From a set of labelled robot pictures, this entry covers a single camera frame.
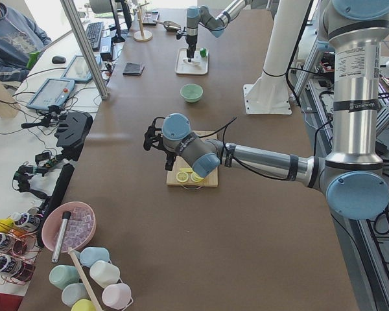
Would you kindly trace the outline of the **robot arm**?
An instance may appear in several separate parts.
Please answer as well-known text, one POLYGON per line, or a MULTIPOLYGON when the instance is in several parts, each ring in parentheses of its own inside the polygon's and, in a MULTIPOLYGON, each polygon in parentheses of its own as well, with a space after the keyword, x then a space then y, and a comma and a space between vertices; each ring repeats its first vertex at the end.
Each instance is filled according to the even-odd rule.
MULTIPOLYGON (((187 9, 186 27, 177 34, 186 37, 189 62, 194 58, 198 26, 221 35, 241 10, 253 1, 233 1, 217 17, 206 6, 187 9)), ((255 84, 244 87, 244 103, 249 114, 288 113, 286 76, 298 102, 298 92, 288 80, 288 72, 312 1, 279 1, 274 28, 263 66, 255 84)), ((144 149, 166 153, 165 169, 171 171, 177 156, 182 157, 200 177, 219 165, 242 167, 264 178, 298 181, 325 195, 328 206, 353 220, 369 220, 388 212, 389 186, 382 177, 383 160, 375 152, 379 104, 380 44, 389 35, 389 1, 320 1, 318 38, 335 52, 334 101, 331 151, 316 156, 318 132, 329 129, 325 122, 313 130, 313 156, 280 154, 222 140, 206 139, 192 131, 181 113, 156 117, 145 133, 144 149)))

